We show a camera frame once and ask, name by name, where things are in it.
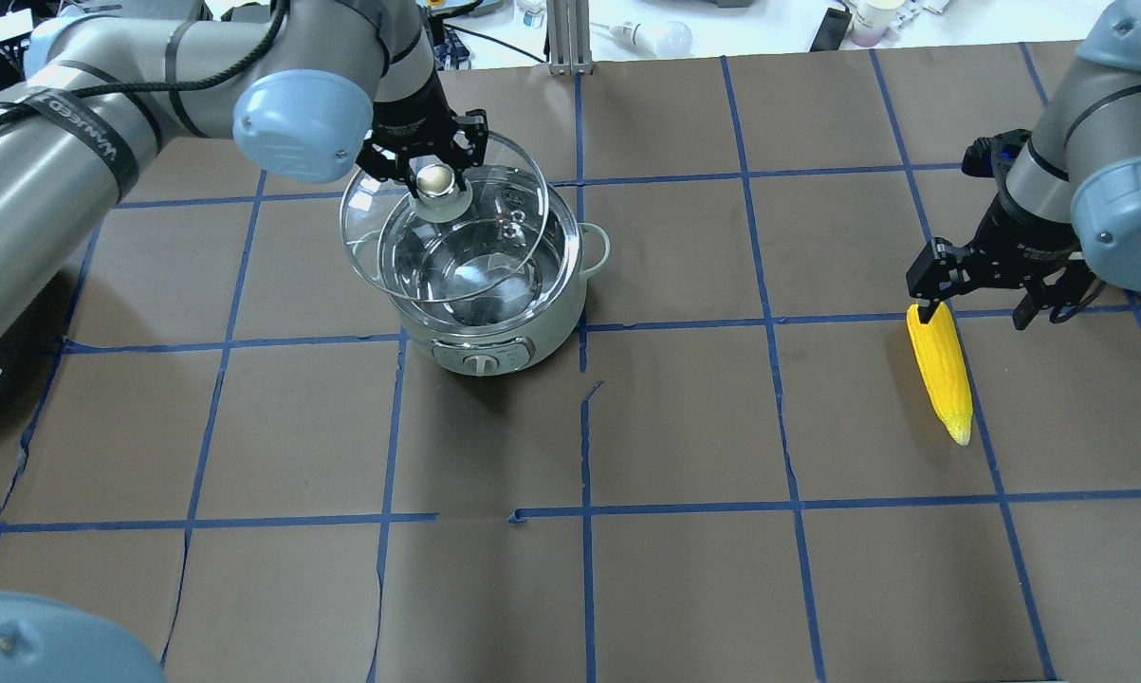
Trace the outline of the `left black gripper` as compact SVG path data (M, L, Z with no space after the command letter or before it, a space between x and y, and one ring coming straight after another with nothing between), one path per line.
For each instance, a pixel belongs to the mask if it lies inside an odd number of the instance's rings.
M453 169L454 182L480 166L488 146L488 112L458 114L442 95L372 103L369 138L361 144L357 168L379 181L415 185L413 161L434 157Z

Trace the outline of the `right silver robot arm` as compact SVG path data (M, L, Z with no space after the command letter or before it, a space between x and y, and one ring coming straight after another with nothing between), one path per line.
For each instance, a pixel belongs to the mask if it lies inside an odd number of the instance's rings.
M1013 324L1065 323L1097 284L1141 296L1141 1L1112 1L1031 129L970 143L996 195L963 246L931 238L907 273L915 320L979 288L1023 290Z

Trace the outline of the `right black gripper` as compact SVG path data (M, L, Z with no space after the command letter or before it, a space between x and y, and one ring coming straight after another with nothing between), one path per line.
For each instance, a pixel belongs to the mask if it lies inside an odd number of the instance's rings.
M934 237L913 260L907 290L917 322L929 324L940 303L979 288L1023 291L1011 315L1014 330L1028 330L1043 311L1078 314L1102 293L1102 280L1075 255L1079 250L1073 225L992 200L964 246Z

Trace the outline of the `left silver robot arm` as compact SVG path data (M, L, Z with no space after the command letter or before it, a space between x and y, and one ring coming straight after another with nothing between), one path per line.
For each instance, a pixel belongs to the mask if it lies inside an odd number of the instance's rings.
M488 117L450 108L414 1L280 1L262 27L57 19L29 57L0 101L0 338L180 136L300 182L485 156Z

